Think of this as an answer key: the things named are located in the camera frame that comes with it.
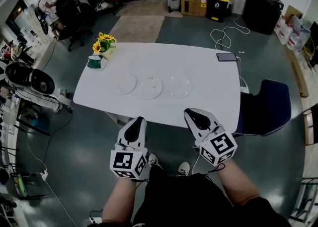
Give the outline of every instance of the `black phone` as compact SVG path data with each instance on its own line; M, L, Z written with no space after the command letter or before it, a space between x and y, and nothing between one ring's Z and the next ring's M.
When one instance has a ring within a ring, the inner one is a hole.
M234 53L217 53L218 60L220 62L237 61L238 58Z

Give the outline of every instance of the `sneaker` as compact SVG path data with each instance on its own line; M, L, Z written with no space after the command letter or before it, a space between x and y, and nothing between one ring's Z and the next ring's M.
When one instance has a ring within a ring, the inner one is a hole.
M149 158L148 158L148 165L150 166L150 167L152 167L153 165L158 165L161 169L162 169L162 167L160 166L160 164L159 164L159 161L158 161L158 158L156 157L156 155L155 154L153 154L153 153L151 153L150 155L149 155Z
M187 162L183 162L178 169L177 177L187 176L190 171L190 165Z

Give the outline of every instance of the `plastic bottle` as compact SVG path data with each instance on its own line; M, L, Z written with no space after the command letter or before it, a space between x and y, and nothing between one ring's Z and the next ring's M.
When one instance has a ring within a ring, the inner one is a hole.
M285 17L283 16L280 16L276 26L275 26L275 33L278 35L279 34L279 31L281 30L281 28L286 24L286 21L285 21Z
M290 50L295 50L295 46L297 45L299 40L300 40L300 33L298 31L293 32L291 36L289 37L288 42L286 43L287 48Z
M278 39L280 40L280 43L285 45L292 32L293 27L290 24L282 26L278 33Z

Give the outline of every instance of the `blue chair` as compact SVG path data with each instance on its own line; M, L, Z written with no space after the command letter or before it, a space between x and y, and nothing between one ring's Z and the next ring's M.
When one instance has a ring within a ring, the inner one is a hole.
M258 95L241 93L238 128L234 135L270 135L283 128L291 114L288 86L265 79Z

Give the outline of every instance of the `floor mat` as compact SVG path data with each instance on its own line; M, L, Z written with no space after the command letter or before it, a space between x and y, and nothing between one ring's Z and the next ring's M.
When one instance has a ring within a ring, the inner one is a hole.
M110 31L118 42L155 42L164 16L121 16Z
M182 18L183 15L175 10L168 12L167 0L137 0L127 2L124 7L116 14L116 16L165 16Z

